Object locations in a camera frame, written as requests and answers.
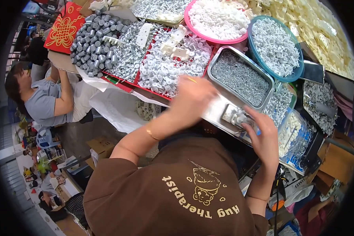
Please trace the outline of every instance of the metal tray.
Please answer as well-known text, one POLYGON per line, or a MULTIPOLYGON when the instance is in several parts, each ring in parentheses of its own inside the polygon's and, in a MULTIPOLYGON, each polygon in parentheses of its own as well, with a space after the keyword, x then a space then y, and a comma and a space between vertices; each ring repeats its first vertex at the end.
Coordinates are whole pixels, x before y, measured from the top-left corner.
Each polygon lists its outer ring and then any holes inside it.
POLYGON ((235 95, 238 99, 240 99, 242 102, 244 102, 246 105, 248 105, 249 107, 251 107, 252 109, 254 109, 256 111, 262 112, 265 109, 266 105, 268 104, 270 98, 273 96, 273 92, 274 92, 273 78, 271 78, 271 76, 268 73, 266 73, 264 71, 264 69, 259 67, 254 61, 249 59, 246 55, 244 55, 243 53, 241 53, 239 50, 235 49, 234 47, 223 46, 223 47, 219 48, 217 53, 215 54, 215 56, 212 58, 211 62, 208 64, 207 73, 208 73, 208 76, 210 77, 210 79, 214 83, 225 88, 228 92, 235 95), (230 87, 228 87, 227 85, 225 85, 223 82, 219 81, 217 78, 215 78, 212 75, 212 73, 211 73, 212 67, 219 59, 220 54, 222 53, 223 50, 230 50, 231 53, 234 54, 234 56, 237 56, 240 59, 240 61, 242 61, 244 64, 248 65, 250 68, 255 70, 258 74, 260 74, 269 83, 269 88, 266 91, 264 97, 262 98, 261 104, 259 106, 253 106, 250 102, 245 100, 241 95, 239 95, 237 92, 233 91, 230 87))

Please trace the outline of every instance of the gray t-shirt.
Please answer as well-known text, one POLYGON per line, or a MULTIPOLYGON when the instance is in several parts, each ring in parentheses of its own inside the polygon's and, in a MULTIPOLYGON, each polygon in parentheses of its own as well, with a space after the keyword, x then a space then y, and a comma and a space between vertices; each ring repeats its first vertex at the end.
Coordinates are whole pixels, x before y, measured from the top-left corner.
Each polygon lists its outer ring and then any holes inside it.
POLYGON ((25 102, 26 110, 38 124, 55 126, 72 122, 73 111, 70 113, 54 116, 55 99, 61 97, 59 84, 46 79, 32 83, 32 88, 38 88, 25 102))

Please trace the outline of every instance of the blue bowl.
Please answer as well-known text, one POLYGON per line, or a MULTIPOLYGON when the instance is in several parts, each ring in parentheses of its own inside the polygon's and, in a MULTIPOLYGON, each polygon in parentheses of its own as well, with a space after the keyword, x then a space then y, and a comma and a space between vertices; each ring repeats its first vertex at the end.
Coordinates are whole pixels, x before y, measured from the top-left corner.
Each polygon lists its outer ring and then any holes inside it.
POLYGON ((297 41, 296 37, 293 35, 293 33, 288 29, 287 26, 285 26, 285 24, 283 24, 282 22, 280 22, 279 20, 270 17, 270 16, 256 16, 255 18, 253 18, 250 22, 250 25, 248 27, 248 41, 249 41, 249 47, 250 47, 250 53, 251 53, 251 58, 253 59, 253 61, 255 61, 260 67, 262 67, 264 70, 266 70, 267 73, 269 73, 269 75, 271 75, 274 79, 282 81, 282 82, 286 82, 286 83, 290 83, 290 82, 294 82, 296 81, 303 73, 304 70, 304 62, 303 62, 303 53, 302 53, 302 49, 300 48, 299 42, 297 41), (255 49, 255 46, 253 44, 253 36, 252 36, 252 27, 253 24, 257 21, 257 20, 263 20, 269 18, 273 21, 275 21, 278 25, 282 26, 282 28, 285 30, 285 32, 287 34, 290 35, 290 39, 295 43, 295 47, 297 48, 298 52, 299 52, 299 67, 296 67, 293 69, 293 72, 291 75, 286 76, 286 77, 281 77, 279 75, 277 75, 276 73, 274 73, 274 71, 272 71, 261 59, 260 54, 257 52, 257 50, 255 49))

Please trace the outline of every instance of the woman's right hand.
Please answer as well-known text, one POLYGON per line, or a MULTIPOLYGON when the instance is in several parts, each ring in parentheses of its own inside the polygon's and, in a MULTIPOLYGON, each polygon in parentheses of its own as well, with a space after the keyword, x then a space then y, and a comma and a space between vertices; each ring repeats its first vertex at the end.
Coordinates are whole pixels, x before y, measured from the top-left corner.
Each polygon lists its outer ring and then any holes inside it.
POLYGON ((248 106, 243 108, 252 116, 261 131, 261 134, 257 135, 253 127, 246 123, 241 124, 252 140, 255 153, 266 167, 277 169, 279 163, 278 130, 273 120, 266 114, 258 113, 248 106))
POLYGON ((205 78, 181 76, 178 94, 167 110, 173 125, 182 130, 195 125, 209 103, 218 96, 217 89, 205 78))

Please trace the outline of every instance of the pink plastic basin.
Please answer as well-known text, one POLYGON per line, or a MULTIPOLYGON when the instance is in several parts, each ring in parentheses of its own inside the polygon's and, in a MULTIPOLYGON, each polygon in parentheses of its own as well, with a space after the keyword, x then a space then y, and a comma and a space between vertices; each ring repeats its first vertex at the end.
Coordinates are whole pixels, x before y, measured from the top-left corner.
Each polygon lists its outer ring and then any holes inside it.
POLYGON ((190 17, 189 17, 189 11, 191 9, 191 7, 193 6, 193 4, 196 2, 197 0, 192 0, 189 5, 185 8, 185 12, 183 14, 184 19, 185 19, 185 23, 186 25, 189 27, 189 29, 196 35, 198 35, 199 37, 212 42, 212 43, 219 43, 219 44, 234 44, 234 43, 239 43, 241 41, 246 40, 246 38, 248 37, 248 30, 246 30, 246 33, 244 35, 242 35, 240 38, 238 39, 232 39, 232 40, 219 40, 219 39, 213 39, 210 38, 206 35, 201 34, 200 32, 198 32, 196 29, 194 29, 193 25, 190 23, 190 17))

